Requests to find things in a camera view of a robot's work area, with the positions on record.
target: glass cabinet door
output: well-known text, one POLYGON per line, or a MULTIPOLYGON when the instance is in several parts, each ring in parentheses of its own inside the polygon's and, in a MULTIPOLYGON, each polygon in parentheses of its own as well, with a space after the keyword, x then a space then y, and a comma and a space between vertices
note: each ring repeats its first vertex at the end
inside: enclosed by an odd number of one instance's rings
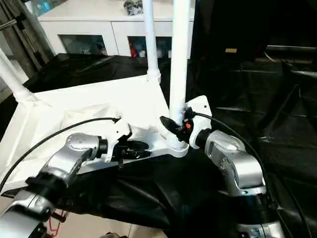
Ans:
MULTIPOLYGON (((171 58, 172 57, 172 37, 158 36, 157 40, 157 55, 158 58, 171 58)), ((145 36, 128 36, 130 45, 131 56, 146 57, 147 46, 145 36)))
POLYGON ((106 47, 101 35, 58 35, 70 54, 105 55, 106 47))

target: white pipe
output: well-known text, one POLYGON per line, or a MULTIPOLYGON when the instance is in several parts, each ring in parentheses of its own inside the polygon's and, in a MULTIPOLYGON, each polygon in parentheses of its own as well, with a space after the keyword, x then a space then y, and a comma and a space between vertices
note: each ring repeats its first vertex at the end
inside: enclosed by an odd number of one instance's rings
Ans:
POLYGON ((4 52, 0 49, 0 77, 13 92, 15 99, 19 102, 33 94, 25 88, 19 80, 18 73, 4 52))
POLYGON ((174 0, 169 113, 179 125, 184 119, 190 5, 191 0, 174 0))
POLYGON ((154 13, 152 0, 143 0, 143 13, 148 53, 148 78, 160 82, 160 71, 157 57, 157 42, 154 29, 154 13))

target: black band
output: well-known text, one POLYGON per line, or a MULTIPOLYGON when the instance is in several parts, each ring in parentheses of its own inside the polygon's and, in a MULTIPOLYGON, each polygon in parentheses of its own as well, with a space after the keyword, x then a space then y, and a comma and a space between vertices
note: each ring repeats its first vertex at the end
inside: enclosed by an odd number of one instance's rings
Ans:
POLYGON ((208 137, 210 136, 210 134, 212 133, 211 129, 205 129, 199 132, 199 134, 197 135, 195 144, 197 146, 199 146, 199 148, 201 148, 202 150, 205 149, 206 146, 206 141, 208 139, 208 137))
POLYGON ((254 225, 276 221, 276 211, 266 194, 232 197, 231 210, 239 224, 254 225))
POLYGON ((27 191, 46 198, 54 205, 66 190, 66 184, 62 179, 47 173, 39 173, 35 178, 30 177, 26 183, 27 191))

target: robotic arm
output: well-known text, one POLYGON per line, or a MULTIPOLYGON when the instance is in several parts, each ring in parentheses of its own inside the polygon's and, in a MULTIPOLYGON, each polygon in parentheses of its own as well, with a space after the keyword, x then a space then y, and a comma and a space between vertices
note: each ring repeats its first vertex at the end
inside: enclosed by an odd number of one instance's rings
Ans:
POLYGON ((187 108, 184 124, 179 126, 161 117, 163 125, 195 149, 203 149, 219 168, 230 197, 239 238, 285 238, 276 211, 266 194, 265 180, 259 162, 246 152, 243 142, 219 130, 212 131, 210 121, 197 120, 187 108))
MULTIPOLYGON (((112 160, 139 159, 150 155, 147 144, 119 139, 112 151, 112 160)), ((58 200, 85 161, 108 153, 108 141, 99 136, 76 133, 43 166, 35 178, 28 178, 28 186, 19 191, 13 202, 0 216, 0 237, 44 238, 43 225, 55 211, 58 200)))

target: black cloth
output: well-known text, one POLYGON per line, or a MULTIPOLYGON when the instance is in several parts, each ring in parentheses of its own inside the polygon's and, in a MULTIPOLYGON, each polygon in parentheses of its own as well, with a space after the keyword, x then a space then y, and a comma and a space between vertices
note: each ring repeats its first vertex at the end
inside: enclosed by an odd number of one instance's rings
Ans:
MULTIPOLYGON (((168 101, 170 61, 159 61, 159 67, 168 101)), ((186 97, 190 100, 206 95, 213 116, 256 148, 293 237, 307 237, 283 185, 294 193, 317 236, 317 80, 293 72, 314 71, 314 67, 297 67, 301 68, 246 62, 209 68, 189 63, 186 97)), ((143 75, 146 71, 144 59, 58 55, 26 86, 39 92, 143 75)), ((0 105, 0 135, 15 107, 12 97, 0 105)), ((180 159, 166 155, 77 176, 59 207, 164 229, 169 237, 234 237, 228 199, 217 192, 222 187, 222 176, 203 151, 190 150, 180 159)))

